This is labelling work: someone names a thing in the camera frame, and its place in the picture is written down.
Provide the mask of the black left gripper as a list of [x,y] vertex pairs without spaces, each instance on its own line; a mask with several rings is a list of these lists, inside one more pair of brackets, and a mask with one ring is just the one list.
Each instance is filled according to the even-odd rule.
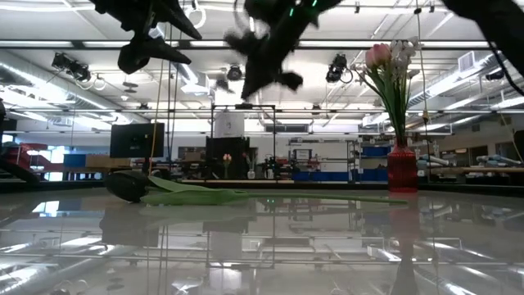
[[[201,34],[184,14],[178,0],[89,0],[100,14],[108,14],[121,23],[124,31],[147,34],[158,22],[170,23],[187,36],[201,40]],[[151,58],[175,63],[190,64],[192,61],[168,45],[163,38],[133,38],[123,46],[118,58],[118,67],[130,75],[142,69]]]

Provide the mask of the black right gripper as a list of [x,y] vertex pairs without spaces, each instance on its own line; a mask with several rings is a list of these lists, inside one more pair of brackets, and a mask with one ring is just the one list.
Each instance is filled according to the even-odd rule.
[[269,30],[260,38],[247,31],[242,36],[226,33],[224,41],[234,51],[247,56],[246,77],[241,98],[247,100],[266,86],[278,83],[296,91],[303,84],[303,77],[295,72],[284,72],[282,61],[292,48],[286,40],[289,33],[277,27],[289,16],[294,0],[246,0],[244,8],[250,17],[262,20]]

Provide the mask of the pink artificial tulip bunch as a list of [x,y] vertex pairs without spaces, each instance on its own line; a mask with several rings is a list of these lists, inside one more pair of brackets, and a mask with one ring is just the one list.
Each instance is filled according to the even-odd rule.
[[374,44],[366,51],[365,63],[359,76],[382,100],[394,128],[396,145],[405,147],[405,115],[409,99],[407,66],[394,57],[391,47],[384,43]]

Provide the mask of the white artificial flower bunch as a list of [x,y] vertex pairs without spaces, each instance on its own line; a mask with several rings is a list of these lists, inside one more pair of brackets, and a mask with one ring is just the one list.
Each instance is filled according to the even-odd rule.
[[[404,39],[404,40],[392,40],[390,44],[387,44],[391,47],[391,52],[394,57],[398,57],[404,66],[407,66],[407,72],[408,72],[408,79],[407,82],[409,84],[409,97],[410,97],[410,86],[411,86],[411,80],[415,75],[417,75],[420,70],[410,70],[409,65],[412,63],[412,58],[416,55],[417,51],[420,49],[420,43],[418,41],[417,37],[412,37],[411,39]],[[360,74],[363,72],[363,69],[365,67],[366,63],[364,60],[364,64],[361,66],[352,65],[350,67],[351,70],[355,71],[356,74],[359,77],[359,82],[362,84],[364,81],[360,78]]]

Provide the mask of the dark purple artificial tulip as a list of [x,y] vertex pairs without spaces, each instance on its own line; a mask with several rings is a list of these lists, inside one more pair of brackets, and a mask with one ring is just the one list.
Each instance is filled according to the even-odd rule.
[[356,202],[376,202],[404,205],[405,200],[325,193],[252,193],[229,188],[206,188],[182,184],[134,170],[117,171],[105,180],[108,192],[127,202],[143,202],[150,206],[219,206],[237,203],[250,198],[263,198],[271,202],[283,198],[312,198]]

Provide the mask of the small vase with red flowers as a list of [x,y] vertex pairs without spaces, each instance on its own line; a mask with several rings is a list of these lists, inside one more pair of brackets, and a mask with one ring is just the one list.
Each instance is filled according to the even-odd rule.
[[244,157],[245,157],[246,164],[247,164],[247,172],[246,172],[247,178],[255,179],[256,178],[256,172],[255,172],[256,162],[253,159],[253,156],[249,152],[245,152]]

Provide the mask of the red ribbed glass vase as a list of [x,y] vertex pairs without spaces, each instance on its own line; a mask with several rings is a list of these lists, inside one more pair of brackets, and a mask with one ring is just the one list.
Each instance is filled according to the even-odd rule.
[[418,191],[418,167],[415,153],[405,142],[397,142],[387,155],[388,189],[393,193]]

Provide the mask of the black panel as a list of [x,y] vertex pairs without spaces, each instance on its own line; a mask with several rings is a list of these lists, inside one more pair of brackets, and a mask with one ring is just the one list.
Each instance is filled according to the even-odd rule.
[[250,140],[246,137],[206,137],[206,168],[208,178],[245,179]]

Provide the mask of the small black background robot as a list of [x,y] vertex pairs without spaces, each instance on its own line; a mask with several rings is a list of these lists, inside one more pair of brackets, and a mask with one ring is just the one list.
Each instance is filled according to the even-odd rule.
[[262,165],[264,177],[266,179],[277,179],[280,172],[280,165],[275,156],[266,155]]

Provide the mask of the black computer monitor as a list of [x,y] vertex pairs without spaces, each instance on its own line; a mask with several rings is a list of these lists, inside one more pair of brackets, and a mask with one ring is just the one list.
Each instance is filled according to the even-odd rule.
[[111,158],[163,157],[165,124],[130,124],[111,127]]

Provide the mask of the brown cardboard box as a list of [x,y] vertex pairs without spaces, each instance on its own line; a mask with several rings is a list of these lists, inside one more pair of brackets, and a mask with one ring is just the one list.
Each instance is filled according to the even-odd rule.
[[103,154],[88,154],[85,166],[90,168],[130,167],[131,160],[129,158],[111,158],[109,155]]

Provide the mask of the metal shelf with blue bins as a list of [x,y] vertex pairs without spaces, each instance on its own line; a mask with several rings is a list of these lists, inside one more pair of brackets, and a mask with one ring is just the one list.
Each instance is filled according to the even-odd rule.
[[348,181],[350,183],[386,183],[387,155],[391,147],[357,138],[346,143]]

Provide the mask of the blue box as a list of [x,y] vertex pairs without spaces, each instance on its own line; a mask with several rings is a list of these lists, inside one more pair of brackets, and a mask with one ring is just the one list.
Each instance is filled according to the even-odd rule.
[[86,154],[65,154],[63,166],[65,168],[82,168],[86,166]]

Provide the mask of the black metal station frame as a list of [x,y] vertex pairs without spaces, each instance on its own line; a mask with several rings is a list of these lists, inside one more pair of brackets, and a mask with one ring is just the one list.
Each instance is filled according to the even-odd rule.
[[245,118],[245,133],[244,133],[244,136],[243,137],[246,137],[246,138],[249,138],[250,140],[250,148],[249,148],[249,153],[251,154],[251,139],[248,135],[248,133],[246,132],[246,119],[249,115],[263,115],[264,112],[272,112],[273,113],[273,116],[276,115],[276,107],[274,105],[257,105],[257,104],[252,104],[252,103],[239,103],[239,104],[235,104],[235,105],[215,105],[215,104],[212,104],[211,105],[211,118],[210,118],[210,135],[207,136],[207,137],[211,137],[211,138],[215,138],[214,136],[214,126],[215,126],[215,122],[214,122],[214,119],[215,119],[215,116],[218,115],[220,112],[223,112],[223,111],[230,111],[230,112],[240,112],[240,113],[243,113],[244,114],[244,118]]

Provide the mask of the black overhead frame beam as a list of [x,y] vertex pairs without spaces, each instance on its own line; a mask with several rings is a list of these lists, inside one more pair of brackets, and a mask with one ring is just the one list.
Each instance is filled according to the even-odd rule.
[[[0,49],[23,49],[23,50],[118,50],[129,43],[128,40],[23,40],[23,39],[0,39]],[[221,39],[204,40],[167,40],[166,43],[182,50],[220,50],[228,49],[229,45]],[[302,39],[296,43],[297,50],[365,50],[375,43],[390,43],[390,40],[380,39]],[[484,40],[422,40],[420,41],[424,50],[430,51],[458,51],[477,50],[489,51],[489,44]]]

